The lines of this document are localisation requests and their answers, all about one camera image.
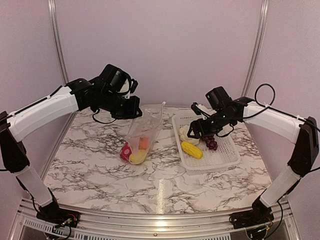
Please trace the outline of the orange toy pumpkin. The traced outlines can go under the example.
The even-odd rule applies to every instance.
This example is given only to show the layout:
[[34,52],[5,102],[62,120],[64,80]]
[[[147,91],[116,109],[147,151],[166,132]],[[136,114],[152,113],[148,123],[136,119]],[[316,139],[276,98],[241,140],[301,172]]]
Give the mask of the orange toy pumpkin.
[[147,150],[149,146],[149,138],[148,137],[140,137],[138,149],[139,150]]

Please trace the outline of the clear zip top bag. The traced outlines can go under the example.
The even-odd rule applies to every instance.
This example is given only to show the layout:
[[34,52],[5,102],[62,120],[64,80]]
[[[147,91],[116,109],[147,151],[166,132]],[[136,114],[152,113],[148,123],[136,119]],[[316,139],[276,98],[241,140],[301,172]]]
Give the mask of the clear zip top bag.
[[135,153],[139,150],[140,137],[147,137],[148,138],[148,148],[146,150],[147,152],[146,158],[147,158],[148,154],[153,148],[154,142],[158,137],[160,130],[162,129],[165,105],[166,105],[166,102],[164,101],[160,104],[147,104],[141,107],[142,116],[134,119],[131,122],[128,133],[124,138],[125,143],[126,142],[129,143],[132,153]]

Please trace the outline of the white plastic basket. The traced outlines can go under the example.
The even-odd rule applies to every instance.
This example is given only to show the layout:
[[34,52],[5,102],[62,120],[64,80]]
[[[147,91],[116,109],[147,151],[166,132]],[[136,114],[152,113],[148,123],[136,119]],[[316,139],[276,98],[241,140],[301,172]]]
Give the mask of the white plastic basket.
[[239,164],[241,157],[230,136],[214,138],[217,141],[217,150],[209,149],[205,141],[200,140],[196,147],[202,151],[201,159],[197,159],[183,151],[180,129],[185,126],[188,127],[196,119],[197,116],[193,113],[177,113],[171,118],[181,164],[186,169],[187,174],[214,173],[224,171],[229,167]]

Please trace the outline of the red toy bell pepper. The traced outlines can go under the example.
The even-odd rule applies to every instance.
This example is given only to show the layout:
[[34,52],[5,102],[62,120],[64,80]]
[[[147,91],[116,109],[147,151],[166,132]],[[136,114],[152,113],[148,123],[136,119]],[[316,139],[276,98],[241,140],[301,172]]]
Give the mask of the red toy bell pepper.
[[120,150],[119,157],[122,161],[129,162],[131,154],[132,154],[132,149],[129,143],[126,142]]

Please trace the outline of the yellow toy fruit front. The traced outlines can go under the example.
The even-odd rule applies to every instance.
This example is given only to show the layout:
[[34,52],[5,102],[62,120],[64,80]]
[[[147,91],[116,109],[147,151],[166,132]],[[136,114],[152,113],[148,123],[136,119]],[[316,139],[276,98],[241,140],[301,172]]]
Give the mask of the yellow toy fruit front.
[[147,151],[144,149],[139,149],[137,152],[134,152],[129,156],[129,162],[133,165],[139,165],[144,162],[146,156]]

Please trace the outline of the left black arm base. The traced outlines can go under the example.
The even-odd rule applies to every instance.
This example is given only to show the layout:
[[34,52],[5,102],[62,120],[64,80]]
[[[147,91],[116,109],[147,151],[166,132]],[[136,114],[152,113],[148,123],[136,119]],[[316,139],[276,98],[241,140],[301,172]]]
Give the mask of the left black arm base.
[[46,206],[38,204],[36,217],[40,220],[55,224],[55,228],[65,226],[76,228],[81,214],[78,211],[61,208],[52,191],[50,189],[48,189],[48,191],[51,201]]

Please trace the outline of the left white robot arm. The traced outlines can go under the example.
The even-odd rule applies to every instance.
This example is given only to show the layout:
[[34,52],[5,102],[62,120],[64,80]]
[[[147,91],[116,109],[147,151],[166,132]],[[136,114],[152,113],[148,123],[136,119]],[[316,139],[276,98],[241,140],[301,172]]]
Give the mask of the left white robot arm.
[[30,166],[30,161],[23,145],[29,134],[46,124],[68,114],[80,112],[87,108],[97,112],[108,111],[115,120],[135,119],[142,116],[140,98],[131,95],[137,83],[129,85],[122,92],[128,77],[120,81],[116,89],[99,78],[83,78],[60,86],[48,95],[20,110],[0,114],[0,150],[3,165],[14,174],[24,188],[35,198],[44,215],[53,223],[63,219],[63,211],[55,205],[55,198]]

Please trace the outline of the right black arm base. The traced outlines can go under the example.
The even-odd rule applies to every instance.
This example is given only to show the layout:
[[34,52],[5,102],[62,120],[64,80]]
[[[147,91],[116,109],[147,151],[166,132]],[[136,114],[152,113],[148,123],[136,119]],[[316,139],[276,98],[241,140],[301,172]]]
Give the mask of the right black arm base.
[[234,212],[229,217],[229,222],[234,229],[247,228],[274,220],[271,207],[266,207],[258,197],[251,205],[250,210]]

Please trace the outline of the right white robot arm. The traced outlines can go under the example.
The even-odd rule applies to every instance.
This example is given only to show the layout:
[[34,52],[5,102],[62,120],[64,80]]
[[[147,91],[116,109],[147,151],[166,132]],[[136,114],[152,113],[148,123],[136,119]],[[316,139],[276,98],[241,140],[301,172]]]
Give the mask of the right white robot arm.
[[287,166],[271,185],[259,196],[258,201],[269,208],[313,171],[313,164],[319,154],[317,122],[309,117],[302,119],[290,116],[271,106],[261,106],[253,99],[240,97],[235,100],[226,98],[221,102],[214,100],[212,115],[207,115],[197,103],[192,110],[202,118],[191,122],[187,136],[200,139],[217,135],[224,126],[234,127],[238,122],[256,125],[276,133],[295,145]]

